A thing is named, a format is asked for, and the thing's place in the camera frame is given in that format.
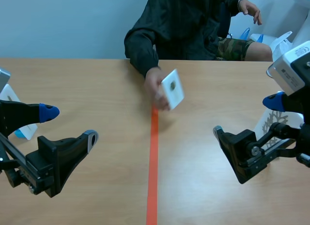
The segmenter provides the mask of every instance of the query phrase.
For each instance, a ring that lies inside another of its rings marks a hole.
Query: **camouflage shorts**
[[[217,60],[244,61],[248,47],[254,41],[219,38]]]

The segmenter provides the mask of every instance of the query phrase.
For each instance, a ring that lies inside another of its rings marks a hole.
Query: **leg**
[[[245,61],[273,61],[272,51],[268,45],[253,42],[248,47]]]
[[[269,46],[252,40],[220,38],[217,58],[231,61],[272,61]]]

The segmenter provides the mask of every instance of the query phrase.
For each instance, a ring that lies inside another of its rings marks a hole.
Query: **knee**
[[[268,45],[257,43],[256,61],[272,61],[272,51]]]
[[[246,61],[273,61],[271,48],[265,44],[251,43],[246,54]]]

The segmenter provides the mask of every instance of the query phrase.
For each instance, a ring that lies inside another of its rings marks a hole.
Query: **orange tape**
[[[158,186],[158,110],[152,108],[149,186],[147,195],[146,225],[157,225]]]

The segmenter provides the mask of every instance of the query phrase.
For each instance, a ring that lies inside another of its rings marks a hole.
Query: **person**
[[[222,2],[231,16],[242,12],[253,16],[254,24],[262,24],[260,10],[248,0],[148,0],[127,33],[125,55],[144,76],[146,92],[159,110],[170,109],[159,93],[166,76],[159,59],[272,61],[267,45],[217,36]]]

